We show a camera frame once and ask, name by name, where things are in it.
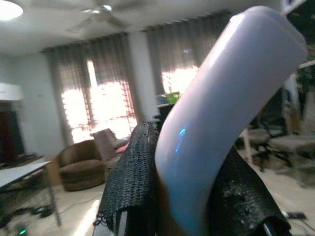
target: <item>floor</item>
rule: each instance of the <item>floor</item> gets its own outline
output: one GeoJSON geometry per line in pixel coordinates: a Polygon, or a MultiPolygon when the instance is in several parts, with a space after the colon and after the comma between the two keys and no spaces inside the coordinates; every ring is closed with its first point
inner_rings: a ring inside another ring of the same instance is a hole
{"type": "MultiPolygon", "coordinates": [[[[262,178],[281,210],[302,211],[308,217],[306,222],[315,227],[315,184],[308,188],[301,188],[291,175],[277,175],[270,169],[261,173],[257,166],[252,165],[252,167],[262,178]]],[[[315,174],[308,176],[314,179],[315,174]]],[[[65,192],[61,186],[57,186],[54,191],[63,222],[61,227],[57,227],[54,215],[43,219],[23,215],[11,221],[9,228],[13,229],[17,222],[26,222],[28,236],[91,236],[92,223],[103,190],[104,185],[100,185],[84,191],[65,192]]],[[[301,221],[294,220],[290,223],[293,235],[315,235],[315,232],[312,232],[301,221]]],[[[0,236],[15,235],[13,232],[8,234],[4,229],[0,230],[0,236]]]]}

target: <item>wall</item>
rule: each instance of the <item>wall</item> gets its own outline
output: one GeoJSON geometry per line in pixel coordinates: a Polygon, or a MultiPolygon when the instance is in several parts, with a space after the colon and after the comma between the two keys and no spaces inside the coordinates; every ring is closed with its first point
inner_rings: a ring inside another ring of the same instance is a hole
{"type": "Polygon", "coordinates": [[[0,54],[0,83],[12,83],[12,62],[13,59],[11,57],[0,54]]]}
{"type": "Polygon", "coordinates": [[[150,60],[147,38],[144,32],[134,32],[129,35],[130,53],[136,88],[142,111],[146,120],[158,114],[155,99],[153,70],[150,60]]]}
{"type": "Polygon", "coordinates": [[[64,148],[62,126],[44,55],[33,54],[14,60],[14,83],[22,87],[20,120],[28,152],[53,156],[64,148]]]}

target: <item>ceiling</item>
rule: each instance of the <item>ceiling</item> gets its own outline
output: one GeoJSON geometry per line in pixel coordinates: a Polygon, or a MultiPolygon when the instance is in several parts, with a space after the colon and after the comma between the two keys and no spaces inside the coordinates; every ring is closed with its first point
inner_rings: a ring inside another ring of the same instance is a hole
{"type": "MultiPolygon", "coordinates": [[[[43,48],[66,44],[118,32],[106,22],[93,22],[80,33],[67,32],[66,29],[88,18],[80,9],[52,10],[32,7],[32,1],[63,2],[64,4],[92,7],[93,0],[12,0],[20,4],[24,13],[19,18],[0,22],[0,52],[19,56],[41,51],[43,48]]],[[[108,0],[109,4],[125,0],[108,0]]],[[[239,12],[253,5],[267,5],[279,10],[279,0],[146,0],[137,9],[117,12],[115,16],[131,23],[126,31],[142,30],[145,26],[161,24],[173,20],[204,15],[228,9],[239,12]]]]}

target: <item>ceiling fan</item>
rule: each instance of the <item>ceiling fan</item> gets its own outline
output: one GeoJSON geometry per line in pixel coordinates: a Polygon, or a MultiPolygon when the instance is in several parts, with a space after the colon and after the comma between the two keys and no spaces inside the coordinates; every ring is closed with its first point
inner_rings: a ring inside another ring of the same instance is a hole
{"type": "Polygon", "coordinates": [[[119,29],[125,29],[130,26],[130,23],[115,16],[115,12],[120,12],[132,8],[141,7],[145,4],[145,0],[120,0],[116,4],[111,4],[108,0],[94,0],[93,6],[84,9],[83,6],[76,4],[65,3],[62,1],[53,2],[36,0],[33,2],[34,7],[57,10],[74,10],[78,9],[82,14],[86,14],[87,18],[76,25],[67,28],[66,30],[73,33],[79,33],[83,28],[90,25],[92,22],[107,22],[110,25],[119,29]]]}

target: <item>sheer curtain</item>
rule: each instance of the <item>sheer curtain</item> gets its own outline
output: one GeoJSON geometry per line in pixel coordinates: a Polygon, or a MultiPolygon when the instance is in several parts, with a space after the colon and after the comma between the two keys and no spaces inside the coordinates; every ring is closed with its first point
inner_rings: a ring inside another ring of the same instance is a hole
{"type": "Polygon", "coordinates": [[[118,138],[130,135],[143,119],[126,37],[120,33],[44,51],[69,144],[105,128],[118,138]]]}
{"type": "Polygon", "coordinates": [[[224,11],[146,29],[156,94],[185,91],[229,18],[224,11]]]}

